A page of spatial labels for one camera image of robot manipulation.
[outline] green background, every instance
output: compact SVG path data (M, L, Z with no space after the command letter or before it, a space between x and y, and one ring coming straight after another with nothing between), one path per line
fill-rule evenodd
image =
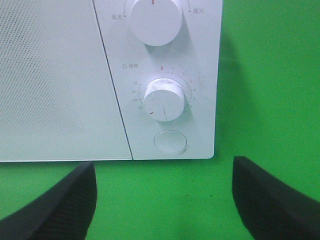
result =
M243 155L320 201L320 0L225 0L215 156L96 162L87 240L251 240L232 193ZM79 163L2 163L0 218Z

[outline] white microwave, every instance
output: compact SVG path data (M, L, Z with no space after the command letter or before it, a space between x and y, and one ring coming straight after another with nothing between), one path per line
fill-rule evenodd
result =
M222 0L1 0L0 161L214 155Z

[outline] timer knob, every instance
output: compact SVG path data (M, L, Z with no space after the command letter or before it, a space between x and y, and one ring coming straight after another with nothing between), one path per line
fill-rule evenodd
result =
M134 0L128 17L138 39L150 46L162 46L178 35L182 6L180 0Z
M159 78L148 84L143 109L151 118L168 122L178 118L185 108L185 94L181 85L169 78Z

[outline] control panel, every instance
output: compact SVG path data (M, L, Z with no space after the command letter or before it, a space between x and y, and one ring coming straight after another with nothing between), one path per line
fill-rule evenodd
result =
M222 0L94 6L133 159L212 157Z

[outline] power knob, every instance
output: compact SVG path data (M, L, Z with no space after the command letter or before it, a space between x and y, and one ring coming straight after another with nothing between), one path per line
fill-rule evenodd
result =
M149 117L168 122L178 118L185 108L182 86L169 78L159 78L148 84L143 98L143 109Z
M150 46L171 42L182 25L180 0L134 0L128 11L132 32Z

